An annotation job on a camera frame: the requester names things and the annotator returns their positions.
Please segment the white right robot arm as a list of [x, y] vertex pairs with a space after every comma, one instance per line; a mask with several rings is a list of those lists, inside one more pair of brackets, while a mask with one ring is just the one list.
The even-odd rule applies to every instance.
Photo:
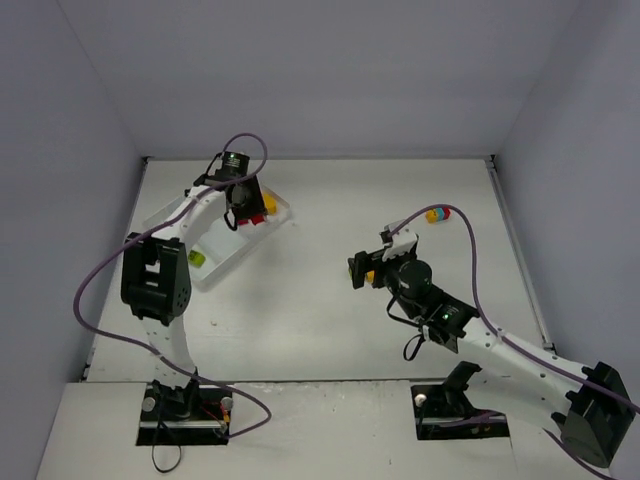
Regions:
[[356, 253], [348, 260], [354, 288], [386, 289], [398, 322], [458, 355], [442, 387], [452, 404], [494, 410], [558, 437], [569, 454], [608, 468], [637, 408], [619, 372], [566, 360], [491, 325], [478, 308], [432, 282], [431, 267], [416, 250], [389, 258], [385, 250]]

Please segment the green blue yellow lego stack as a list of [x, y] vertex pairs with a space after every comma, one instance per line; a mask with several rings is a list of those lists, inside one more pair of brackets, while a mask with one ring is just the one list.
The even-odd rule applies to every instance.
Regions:
[[366, 273], [356, 273], [355, 268], [353, 266], [348, 267], [348, 274], [351, 282], [353, 284], [372, 284], [375, 280], [375, 272], [368, 271]]

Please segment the yellow curved lego brick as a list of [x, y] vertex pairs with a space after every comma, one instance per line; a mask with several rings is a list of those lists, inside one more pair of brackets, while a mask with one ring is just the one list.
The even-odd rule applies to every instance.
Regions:
[[278, 204], [274, 197], [268, 193], [262, 194], [266, 213], [268, 215], [276, 215], [278, 212]]

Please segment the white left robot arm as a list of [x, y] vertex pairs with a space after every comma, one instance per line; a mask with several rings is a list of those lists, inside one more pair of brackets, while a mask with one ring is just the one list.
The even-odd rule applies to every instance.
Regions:
[[153, 380], [159, 398], [186, 403], [198, 390], [187, 345], [184, 312], [192, 294], [188, 254], [216, 221], [231, 231], [259, 226], [268, 209], [258, 179], [247, 179], [250, 157], [221, 152], [221, 166], [206, 170], [171, 212], [167, 225], [136, 241], [123, 255], [121, 299], [142, 321], [151, 346], [177, 368], [158, 360]]

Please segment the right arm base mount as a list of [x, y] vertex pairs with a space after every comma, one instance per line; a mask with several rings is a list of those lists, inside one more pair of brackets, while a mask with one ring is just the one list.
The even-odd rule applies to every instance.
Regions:
[[464, 393], [448, 392], [443, 385], [410, 387], [418, 441], [457, 441], [508, 438], [506, 417], [477, 409]]

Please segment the green lego brick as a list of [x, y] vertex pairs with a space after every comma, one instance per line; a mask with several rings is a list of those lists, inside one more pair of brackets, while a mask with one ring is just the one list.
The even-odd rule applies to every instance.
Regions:
[[206, 257], [198, 251], [191, 250], [188, 253], [188, 262], [194, 268], [201, 268], [206, 262]]

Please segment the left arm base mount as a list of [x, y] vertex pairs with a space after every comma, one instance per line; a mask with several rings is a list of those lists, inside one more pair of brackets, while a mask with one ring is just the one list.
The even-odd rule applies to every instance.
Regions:
[[226, 446], [229, 442], [233, 394], [191, 383], [170, 392], [147, 384], [142, 399], [137, 446]]

